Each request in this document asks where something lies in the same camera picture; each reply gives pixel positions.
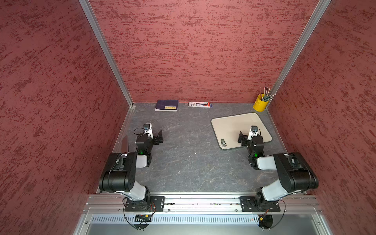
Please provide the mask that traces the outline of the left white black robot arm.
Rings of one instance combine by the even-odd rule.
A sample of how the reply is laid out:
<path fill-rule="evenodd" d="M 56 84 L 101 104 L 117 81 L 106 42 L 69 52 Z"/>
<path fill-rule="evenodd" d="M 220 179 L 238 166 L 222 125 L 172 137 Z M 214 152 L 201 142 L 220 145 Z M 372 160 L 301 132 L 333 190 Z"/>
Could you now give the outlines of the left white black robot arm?
<path fill-rule="evenodd" d="M 152 137 L 144 132 L 137 136 L 136 151 L 111 153 L 99 180 L 101 192 L 123 195 L 125 212 L 162 212 L 164 196 L 152 196 L 148 187 L 136 181 L 136 170 L 149 167 L 153 146 L 163 142 L 162 130 Z"/>

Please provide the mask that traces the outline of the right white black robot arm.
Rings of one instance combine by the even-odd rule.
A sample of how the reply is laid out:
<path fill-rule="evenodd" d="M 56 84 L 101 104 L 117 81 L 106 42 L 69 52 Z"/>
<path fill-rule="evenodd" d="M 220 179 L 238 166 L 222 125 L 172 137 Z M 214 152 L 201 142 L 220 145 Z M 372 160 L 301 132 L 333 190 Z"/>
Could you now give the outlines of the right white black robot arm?
<path fill-rule="evenodd" d="M 238 143 L 247 147 L 248 161 L 255 170 L 275 170 L 278 180 L 257 189 L 255 196 L 241 196 L 243 212 L 280 212 L 280 199 L 318 188 L 319 181 L 304 157 L 298 153 L 264 155 L 263 137 L 239 134 Z"/>

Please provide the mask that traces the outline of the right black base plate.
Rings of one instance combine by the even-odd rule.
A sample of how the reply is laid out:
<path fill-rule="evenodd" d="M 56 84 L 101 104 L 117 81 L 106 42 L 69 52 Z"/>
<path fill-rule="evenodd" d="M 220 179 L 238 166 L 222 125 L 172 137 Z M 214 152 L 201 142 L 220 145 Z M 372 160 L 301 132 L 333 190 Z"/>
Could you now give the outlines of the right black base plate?
<path fill-rule="evenodd" d="M 259 196 L 241 196 L 240 206 L 243 212 L 280 212 L 278 201 L 266 201 Z"/>

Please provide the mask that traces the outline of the yellow cup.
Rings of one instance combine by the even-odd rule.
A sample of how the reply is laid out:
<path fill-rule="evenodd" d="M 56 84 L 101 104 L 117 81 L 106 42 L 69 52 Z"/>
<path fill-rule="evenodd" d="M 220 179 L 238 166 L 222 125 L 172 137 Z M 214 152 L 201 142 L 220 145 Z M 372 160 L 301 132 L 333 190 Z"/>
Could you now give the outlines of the yellow cup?
<path fill-rule="evenodd" d="M 253 105 L 253 109 L 255 111 L 263 112 L 266 109 L 269 101 L 264 101 L 263 98 L 264 98 L 264 94 L 260 94 L 257 96 L 257 99 Z"/>

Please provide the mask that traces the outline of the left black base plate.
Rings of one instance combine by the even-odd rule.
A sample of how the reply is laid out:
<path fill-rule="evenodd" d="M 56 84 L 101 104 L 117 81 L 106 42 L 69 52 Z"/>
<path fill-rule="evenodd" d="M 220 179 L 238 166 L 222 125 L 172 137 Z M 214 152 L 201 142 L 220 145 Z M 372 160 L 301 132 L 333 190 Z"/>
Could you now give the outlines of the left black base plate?
<path fill-rule="evenodd" d="M 150 196 L 146 200 L 132 201 L 128 198 L 123 199 L 124 210 L 126 212 L 162 212 L 165 206 L 164 196 Z"/>

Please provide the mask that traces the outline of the pens in yellow cup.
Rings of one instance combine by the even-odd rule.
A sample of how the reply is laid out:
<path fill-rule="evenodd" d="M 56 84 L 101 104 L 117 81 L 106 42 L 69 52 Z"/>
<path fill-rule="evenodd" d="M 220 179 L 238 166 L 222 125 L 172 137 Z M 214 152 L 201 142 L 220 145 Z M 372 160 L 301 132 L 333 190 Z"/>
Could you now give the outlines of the pens in yellow cup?
<path fill-rule="evenodd" d="M 271 93 L 271 88 L 264 86 L 264 93 L 261 96 L 261 101 L 268 102 L 274 98 L 276 94 Z"/>

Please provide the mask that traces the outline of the dark blue book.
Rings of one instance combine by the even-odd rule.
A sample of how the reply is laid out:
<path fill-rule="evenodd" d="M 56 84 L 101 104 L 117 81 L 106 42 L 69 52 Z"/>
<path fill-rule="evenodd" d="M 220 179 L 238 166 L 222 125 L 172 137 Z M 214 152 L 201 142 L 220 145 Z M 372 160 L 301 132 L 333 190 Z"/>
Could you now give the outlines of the dark blue book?
<path fill-rule="evenodd" d="M 177 112 L 179 100 L 157 100 L 155 111 L 156 112 Z"/>

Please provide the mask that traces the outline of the white red flat box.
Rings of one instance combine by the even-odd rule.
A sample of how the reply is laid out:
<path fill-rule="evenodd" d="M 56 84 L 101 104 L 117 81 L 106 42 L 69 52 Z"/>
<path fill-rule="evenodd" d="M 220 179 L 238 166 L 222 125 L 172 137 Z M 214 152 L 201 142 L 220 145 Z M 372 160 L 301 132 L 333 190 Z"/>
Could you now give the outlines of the white red flat box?
<path fill-rule="evenodd" d="M 212 108 L 210 102 L 189 102 L 190 108 Z"/>

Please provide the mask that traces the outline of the beige cutting board green rim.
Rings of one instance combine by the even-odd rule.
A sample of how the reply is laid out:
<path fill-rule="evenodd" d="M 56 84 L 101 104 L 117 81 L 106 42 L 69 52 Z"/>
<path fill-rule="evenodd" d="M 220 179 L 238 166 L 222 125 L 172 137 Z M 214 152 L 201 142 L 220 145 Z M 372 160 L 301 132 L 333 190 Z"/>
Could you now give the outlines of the beige cutting board green rim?
<path fill-rule="evenodd" d="M 241 147 L 238 143 L 239 134 L 249 135 L 251 127 L 257 126 L 265 143 L 271 142 L 272 136 L 256 113 L 246 113 L 227 117 L 217 117 L 211 120 L 219 147 L 230 150 Z"/>

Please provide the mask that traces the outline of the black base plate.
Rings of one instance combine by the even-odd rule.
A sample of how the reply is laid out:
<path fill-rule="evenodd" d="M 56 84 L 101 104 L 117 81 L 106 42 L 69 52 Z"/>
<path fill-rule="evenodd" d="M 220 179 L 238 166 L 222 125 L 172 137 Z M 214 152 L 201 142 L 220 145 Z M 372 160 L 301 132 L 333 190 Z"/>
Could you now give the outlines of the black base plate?
<path fill-rule="evenodd" d="M 241 196 L 240 206 L 243 212 L 280 212 L 278 201 L 266 201 L 259 196 Z"/>
<path fill-rule="evenodd" d="M 162 212 L 165 206 L 164 196 L 150 196 L 146 200 L 132 201 L 128 198 L 123 199 L 124 210 L 126 212 Z"/>

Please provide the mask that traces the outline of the aluminium front rail frame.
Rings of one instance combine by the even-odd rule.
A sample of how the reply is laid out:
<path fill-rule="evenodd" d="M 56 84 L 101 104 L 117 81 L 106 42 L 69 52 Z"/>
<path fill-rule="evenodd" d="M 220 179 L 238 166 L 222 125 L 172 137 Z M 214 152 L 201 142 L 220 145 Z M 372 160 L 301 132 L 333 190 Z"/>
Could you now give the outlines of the aluminium front rail frame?
<path fill-rule="evenodd" d="M 313 229 L 319 235 L 332 232 L 314 195 L 293 194 L 280 199 L 280 212 L 243 212 L 241 196 L 252 193 L 153 193 L 164 196 L 161 212 L 124 211 L 124 196 L 114 193 L 92 194 L 74 231 L 76 235 L 88 234 L 94 224 L 136 225 L 261 225 L 271 230 L 280 225 L 288 215 L 306 215 L 312 220 Z"/>

